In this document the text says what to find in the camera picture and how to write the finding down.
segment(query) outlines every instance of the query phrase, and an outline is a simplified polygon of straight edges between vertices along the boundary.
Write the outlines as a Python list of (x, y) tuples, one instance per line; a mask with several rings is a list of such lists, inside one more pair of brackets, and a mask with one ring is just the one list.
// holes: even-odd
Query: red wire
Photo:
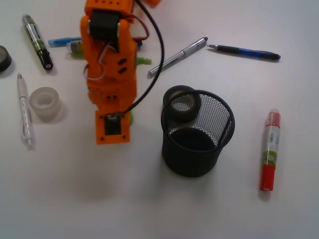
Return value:
[(146, 26), (146, 24), (141, 20), (139, 19), (137, 16), (135, 15), (127, 15), (125, 18), (135, 18), (136, 20), (138, 20), (140, 22), (140, 24), (144, 27), (145, 29), (145, 32), (146, 32), (146, 36), (141, 36), (141, 37), (133, 37), (133, 40), (135, 41), (144, 41), (146, 39), (148, 39), (148, 37), (150, 36), (150, 32), (149, 32), (149, 29), (148, 27)]

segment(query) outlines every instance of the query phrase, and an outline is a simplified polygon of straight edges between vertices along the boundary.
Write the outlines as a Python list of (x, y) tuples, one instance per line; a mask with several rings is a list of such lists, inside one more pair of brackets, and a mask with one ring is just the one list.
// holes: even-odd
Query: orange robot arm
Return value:
[[(147, 0), (156, 5), (160, 0)], [(87, 0), (81, 20), (89, 99), (97, 144), (130, 141), (127, 110), (137, 96), (137, 44), (130, 34), (133, 0)]]

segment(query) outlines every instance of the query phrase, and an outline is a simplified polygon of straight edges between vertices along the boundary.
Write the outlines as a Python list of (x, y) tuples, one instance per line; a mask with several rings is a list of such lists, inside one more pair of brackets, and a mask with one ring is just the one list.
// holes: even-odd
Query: blue pen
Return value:
[(280, 55), (268, 52), (268, 51), (254, 51), (243, 48), (231, 47), (231, 46), (221, 46), (221, 45), (208, 45), (208, 47), (213, 48), (216, 51), (222, 51), (227, 53), (233, 53), (242, 56), (251, 56), (257, 58), (263, 58), (268, 60), (279, 60)]
[(71, 41), (80, 41), (81, 37), (66, 37), (60, 39), (49, 40), (50, 47), (66, 46), (67, 43)]

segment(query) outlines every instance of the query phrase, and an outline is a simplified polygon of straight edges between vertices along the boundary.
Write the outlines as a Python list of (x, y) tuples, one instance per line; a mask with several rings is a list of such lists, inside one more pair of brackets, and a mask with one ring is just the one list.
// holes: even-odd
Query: red marker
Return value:
[(261, 177), (262, 191), (272, 191), (277, 162), (280, 136), (280, 113), (277, 109), (270, 110), (265, 126), (265, 144), (263, 150), (263, 169)]

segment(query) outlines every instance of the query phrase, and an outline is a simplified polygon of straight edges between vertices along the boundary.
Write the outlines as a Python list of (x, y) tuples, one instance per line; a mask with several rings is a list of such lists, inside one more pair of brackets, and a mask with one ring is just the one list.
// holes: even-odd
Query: white mechanical pen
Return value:
[(27, 149), (32, 149), (32, 129), (31, 129), (31, 121), (29, 116), (29, 108), (27, 104), (27, 91), (24, 79), (22, 75), (18, 73), (18, 95), (21, 103), (22, 110), (22, 136), (27, 145)]

